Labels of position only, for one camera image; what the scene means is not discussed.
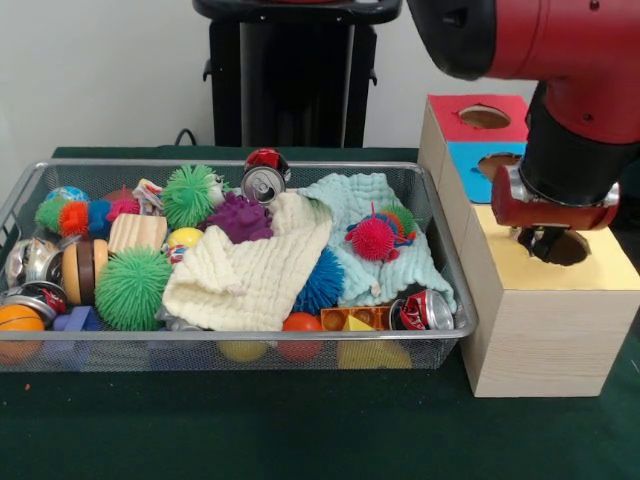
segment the wire mesh basket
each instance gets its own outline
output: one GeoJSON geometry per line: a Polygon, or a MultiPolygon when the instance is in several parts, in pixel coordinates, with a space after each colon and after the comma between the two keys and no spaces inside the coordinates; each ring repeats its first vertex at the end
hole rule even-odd
{"type": "MultiPolygon", "coordinates": [[[[101,198],[141,178],[164,185],[184,164],[203,163],[239,185],[241,161],[50,160],[28,168],[0,210],[0,262],[15,243],[48,233],[34,216],[54,188],[72,185],[101,198]]],[[[436,268],[455,291],[453,330],[374,332],[0,332],[0,371],[167,371],[439,368],[477,323],[476,310],[430,174],[412,163],[290,162],[289,188],[330,173],[384,173],[426,233],[436,268]]],[[[0,280],[7,288],[4,273],[0,280]]]]}

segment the wooden box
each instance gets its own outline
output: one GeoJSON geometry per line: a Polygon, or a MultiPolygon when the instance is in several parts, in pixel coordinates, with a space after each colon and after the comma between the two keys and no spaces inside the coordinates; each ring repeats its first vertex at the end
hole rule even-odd
{"type": "Polygon", "coordinates": [[[430,97],[419,157],[478,311],[478,328],[462,342],[471,387],[478,397],[597,396],[638,310],[640,277],[608,229],[580,232],[590,250],[584,261],[544,263],[496,223],[489,205],[469,200],[461,168],[470,164],[453,158],[460,143],[484,144],[476,149],[483,153],[526,140],[524,102],[496,98],[430,97]],[[451,120],[478,103],[506,111],[510,126],[483,131],[451,120]]]}

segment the green spiky ball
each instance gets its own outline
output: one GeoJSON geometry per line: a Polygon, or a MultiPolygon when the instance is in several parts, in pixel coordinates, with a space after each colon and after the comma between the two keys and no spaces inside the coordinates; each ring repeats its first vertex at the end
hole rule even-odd
{"type": "Polygon", "coordinates": [[[123,251],[100,272],[98,313],[116,330],[157,330],[155,315],[171,271],[167,258],[149,247],[123,251]]]}
{"type": "Polygon", "coordinates": [[[409,235],[411,232],[414,232],[416,230],[416,222],[413,218],[411,210],[409,210],[408,208],[403,207],[402,205],[393,204],[388,205],[383,210],[393,213],[396,217],[398,217],[398,220],[400,220],[400,223],[402,224],[405,235],[409,235]]]}
{"type": "Polygon", "coordinates": [[[36,224],[53,233],[60,234],[60,211],[69,202],[63,197],[55,197],[40,204],[36,210],[36,224]]]}
{"type": "Polygon", "coordinates": [[[193,169],[184,165],[171,174],[162,192],[164,212],[172,229],[195,227],[211,213],[209,179],[213,170],[206,165],[193,169]]]}

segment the yellow ball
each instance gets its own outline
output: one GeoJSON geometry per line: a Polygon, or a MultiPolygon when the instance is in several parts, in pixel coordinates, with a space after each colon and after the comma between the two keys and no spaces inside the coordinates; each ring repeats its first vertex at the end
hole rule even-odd
{"type": "Polygon", "coordinates": [[[179,228],[171,235],[169,235],[169,238],[167,239],[167,245],[169,245],[169,248],[174,248],[177,245],[183,245],[187,248],[193,248],[196,246],[196,243],[200,241],[202,235],[204,235],[204,233],[202,233],[197,228],[179,228]]]}
{"type": "Polygon", "coordinates": [[[218,348],[232,362],[249,363],[260,359],[268,347],[264,342],[224,340],[218,342],[218,348]]]}

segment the light blue cloth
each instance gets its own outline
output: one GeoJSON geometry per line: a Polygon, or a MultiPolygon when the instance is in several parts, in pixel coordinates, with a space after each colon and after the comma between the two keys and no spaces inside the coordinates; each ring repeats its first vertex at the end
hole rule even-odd
{"type": "Polygon", "coordinates": [[[383,173],[357,174],[350,177],[332,173],[313,185],[298,189],[300,195],[326,204],[333,217],[329,248],[345,270],[344,293],[340,306],[380,305],[397,297],[415,283],[441,292],[453,312],[456,302],[451,285],[433,264],[427,237],[422,231],[411,246],[399,247],[400,256],[391,262],[369,262],[358,256],[345,241],[347,227],[376,211],[400,204],[383,173]]]}

